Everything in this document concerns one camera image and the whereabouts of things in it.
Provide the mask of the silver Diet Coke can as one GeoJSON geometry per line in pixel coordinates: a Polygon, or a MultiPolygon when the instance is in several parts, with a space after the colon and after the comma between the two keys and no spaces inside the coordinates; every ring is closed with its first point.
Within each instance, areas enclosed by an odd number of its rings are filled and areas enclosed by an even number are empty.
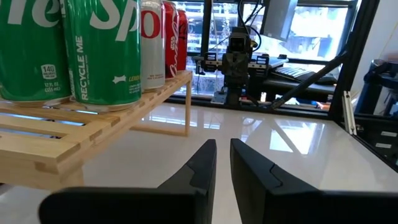
{"type": "Polygon", "coordinates": [[[153,91],[165,84],[165,8],[162,0],[141,2],[141,85],[153,91]]]}

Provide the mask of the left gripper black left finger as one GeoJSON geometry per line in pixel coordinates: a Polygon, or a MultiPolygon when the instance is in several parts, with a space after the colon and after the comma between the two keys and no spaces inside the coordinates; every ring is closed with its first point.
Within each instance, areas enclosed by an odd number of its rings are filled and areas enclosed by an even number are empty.
{"type": "Polygon", "coordinates": [[[163,224],[211,224],[216,184],[217,145],[207,140],[158,189],[172,195],[163,224]]]}

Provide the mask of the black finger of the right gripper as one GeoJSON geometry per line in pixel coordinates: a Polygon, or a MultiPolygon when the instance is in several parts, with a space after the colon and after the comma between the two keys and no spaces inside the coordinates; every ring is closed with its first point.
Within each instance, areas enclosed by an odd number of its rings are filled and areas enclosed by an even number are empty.
{"type": "Polygon", "coordinates": [[[270,56],[269,54],[262,54],[256,57],[256,68],[268,69],[270,56]]]}
{"type": "Polygon", "coordinates": [[[203,58],[200,60],[200,64],[202,68],[216,68],[217,67],[217,53],[214,52],[206,52],[203,55],[203,58]]]}

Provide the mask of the red Coke Zero can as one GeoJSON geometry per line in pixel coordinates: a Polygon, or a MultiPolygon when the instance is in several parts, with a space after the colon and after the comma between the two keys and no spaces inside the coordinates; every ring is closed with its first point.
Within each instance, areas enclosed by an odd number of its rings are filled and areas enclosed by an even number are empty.
{"type": "Polygon", "coordinates": [[[177,70],[185,70],[187,65],[187,37],[188,37],[188,19],[185,11],[178,9],[178,57],[177,70]]]}

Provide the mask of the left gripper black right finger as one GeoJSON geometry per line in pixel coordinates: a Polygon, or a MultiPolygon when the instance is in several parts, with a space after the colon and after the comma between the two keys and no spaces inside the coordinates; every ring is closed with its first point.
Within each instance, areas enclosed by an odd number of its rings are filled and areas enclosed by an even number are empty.
{"type": "Polygon", "coordinates": [[[230,141],[233,188],[242,224],[316,224],[318,189],[288,173],[240,139],[230,141]]]}

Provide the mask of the silver aluminium extrusion bar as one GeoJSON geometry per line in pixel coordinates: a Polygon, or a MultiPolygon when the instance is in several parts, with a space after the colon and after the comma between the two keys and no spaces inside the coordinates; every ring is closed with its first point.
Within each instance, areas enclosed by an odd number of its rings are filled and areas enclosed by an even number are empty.
{"type": "Polygon", "coordinates": [[[356,129],[356,123],[355,123],[355,119],[354,119],[353,105],[351,103],[351,94],[349,91],[343,92],[342,105],[343,105],[343,116],[344,116],[345,130],[350,135],[356,136],[357,129],[356,129]]]}

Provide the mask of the large glass window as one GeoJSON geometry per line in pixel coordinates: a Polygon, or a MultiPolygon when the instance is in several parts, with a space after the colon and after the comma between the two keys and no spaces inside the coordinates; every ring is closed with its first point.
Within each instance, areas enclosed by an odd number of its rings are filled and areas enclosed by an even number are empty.
{"type": "MultiPolygon", "coordinates": [[[[211,52],[217,52],[219,56],[226,52],[227,37],[232,28],[241,25],[238,11],[244,21],[254,12],[246,25],[260,31],[263,15],[267,9],[262,8],[260,4],[256,7],[256,0],[243,2],[241,5],[238,5],[238,1],[214,0],[213,2],[208,48],[211,52]]],[[[345,44],[356,11],[356,6],[353,4],[357,3],[357,1],[343,0],[349,3],[339,2],[336,6],[327,4],[326,1],[330,0],[299,0],[287,40],[272,39],[263,35],[259,38],[251,31],[251,38],[257,43],[261,42],[259,50],[254,54],[269,54],[273,57],[285,54],[291,61],[287,67],[309,68],[314,71],[323,68],[321,62],[334,58],[345,44]]],[[[174,3],[177,9],[186,12],[189,21],[187,70],[193,72],[193,94],[212,96],[223,86],[224,76],[218,71],[196,74],[196,61],[193,59],[193,56],[201,53],[205,0],[177,0],[174,3]]]]}

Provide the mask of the green Sprite can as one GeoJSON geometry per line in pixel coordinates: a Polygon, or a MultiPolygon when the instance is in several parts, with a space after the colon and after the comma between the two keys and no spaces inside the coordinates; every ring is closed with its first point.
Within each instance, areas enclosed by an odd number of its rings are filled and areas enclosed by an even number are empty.
{"type": "Polygon", "coordinates": [[[53,106],[71,97],[59,0],[0,0],[0,97],[53,106]]]}
{"type": "Polygon", "coordinates": [[[141,98],[139,0],[60,0],[75,100],[93,111],[141,98]]]}

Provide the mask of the black desk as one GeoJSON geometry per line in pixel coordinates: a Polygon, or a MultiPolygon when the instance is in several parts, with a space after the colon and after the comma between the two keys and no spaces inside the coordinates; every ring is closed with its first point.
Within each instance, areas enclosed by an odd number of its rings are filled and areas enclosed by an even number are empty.
{"type": "MultiPolygon", "coordinates": [[[[263,86],[267,90],[274,90],[277,94],[281,93],[282,95],[287,93],[290,90],[293,90],[295,87],[299,86],[306,79],[293,79],[280,76],[274,73],[275,68],[271,69],[268,77],[264,80],[263,86]]],[[[335,91],[335,85],[337,84],[337,79],[331,74],[328,73],[325,76],[321,77],[318,81],[311,84],[304,91],[300,92],[299,96],[316,96],[316,97],[328,97],[332,95],[335,91]]]]}

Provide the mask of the grey hanging monitor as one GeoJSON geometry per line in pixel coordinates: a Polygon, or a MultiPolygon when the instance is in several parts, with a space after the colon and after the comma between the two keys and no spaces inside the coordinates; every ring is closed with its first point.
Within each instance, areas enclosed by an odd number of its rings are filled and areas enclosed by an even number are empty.
{"type": "Polygon", "coordinates": [[[265,0],[265,11],[259,33],[287,41],[298,0],[265,0]]]}

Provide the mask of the black keyboard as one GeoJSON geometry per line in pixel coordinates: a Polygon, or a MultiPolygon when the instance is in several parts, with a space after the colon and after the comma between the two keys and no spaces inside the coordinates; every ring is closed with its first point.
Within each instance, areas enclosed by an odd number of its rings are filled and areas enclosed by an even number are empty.
{"type": "Polygon", "coordinates": [[[306,70],[303,68],[295,68],[295,67],[277,67],[274,70],[274,73],[287,77],[287,78],[293,78],[293,79],[306,79],[307,77],[310,77],[311,75],[315,74],[315,72],[306,70]]]}

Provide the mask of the black table frame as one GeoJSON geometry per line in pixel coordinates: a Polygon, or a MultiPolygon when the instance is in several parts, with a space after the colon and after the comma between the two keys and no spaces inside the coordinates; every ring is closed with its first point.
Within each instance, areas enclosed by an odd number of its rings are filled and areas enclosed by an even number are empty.
{"type": "MultiPolygon", "coordinates": [[[[333,99],[329,111],[298,108],[289,105],[282,106],[281,103],[276,109],[270,109],[269,106],[265,108],[255,106],[217,105],[210,103],[208,100],[199,98],[192,99],[193,106],[329,120],[334,121],[338,126],[344,128],[343,124],[348,124],[348,119],[343,118],[343,115],[348,111],[348,109],[343,109],[343,105],[345,105],[346,101],[348,103],[351,101],[345,100],[346,94],[343,93],[343,90],[348,92],[348,90],[351,89],[354,80],[354,69],[356,70],[358,68],[360,54],[363,53],[368,35],[371,30],[371,23],[373,23],[379,2],[380,0],[366,0],[365,2],[361,3],[357,20],[354,23],[353,31],[348,38],[348,46],[346,47],[345,53],[341,53],[337,59],[333,59],[332,62],[329,62],[325,67],[325,69],[330,72],[332,66],[335,66],[334,68],[336,68],[337,65],[343,65],[341,71],[343,76],[338,79],[338,84],[333,93],[333,99]]],[[[398,125],[398,119],[383,118],[382,116],[376,116],[367,113],[352,112],[351,115],[353,115],[356,124],[374,124],[379,126],[379,128],[382,128],[384,125],[395,127],[398,125]]],[[[391,162],[390,159],[387,159],[387,157],[380,154],[375,146],[366,142],[361,136],[354,136],[354,138],[375,156],[377,156],[381,161],[387,164],[391,169],[398,173],[398,166],[396,165],[396,162],[391,162]]]]}

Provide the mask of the wooden slatted shelf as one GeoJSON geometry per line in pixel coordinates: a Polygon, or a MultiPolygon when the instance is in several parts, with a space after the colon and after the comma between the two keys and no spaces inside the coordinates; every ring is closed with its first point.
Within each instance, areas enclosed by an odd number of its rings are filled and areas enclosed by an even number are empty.
{"type": "Polygon", "coordinates": [[[94,114],[75,102],[22,108],[0,101],[0,184],[44,190],[82,186],[83,164],[129,130],[188,136],[192,78],[191,71],[179,71],[131,108],[110,113],[94,114]],[[141,123],[182,86],[187,88],[183,128],[141,123]]]}

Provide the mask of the blue chair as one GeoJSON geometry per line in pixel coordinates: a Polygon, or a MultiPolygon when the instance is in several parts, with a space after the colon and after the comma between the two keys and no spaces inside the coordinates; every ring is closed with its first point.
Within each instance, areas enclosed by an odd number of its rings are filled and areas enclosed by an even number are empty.
{"type": "Polygon", "coordinates": [[[392,103],[398,103],[398,62],[374,59],[363,80],[364,86],[354,112],[373,114],[382,88],[387,88],[391,94],[391,100],[384,116],[389,116],[392,103]]]}

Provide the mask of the red Coca-Cola can white script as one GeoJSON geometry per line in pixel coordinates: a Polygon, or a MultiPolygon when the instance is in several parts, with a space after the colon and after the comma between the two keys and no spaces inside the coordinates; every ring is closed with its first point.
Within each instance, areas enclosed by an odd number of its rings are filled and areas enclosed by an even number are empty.
{"type": "Polygon", "coordinates": [[[163,0],[165,7],[165,79],[177,74],[179,15],[175,3],[163,0]]]}

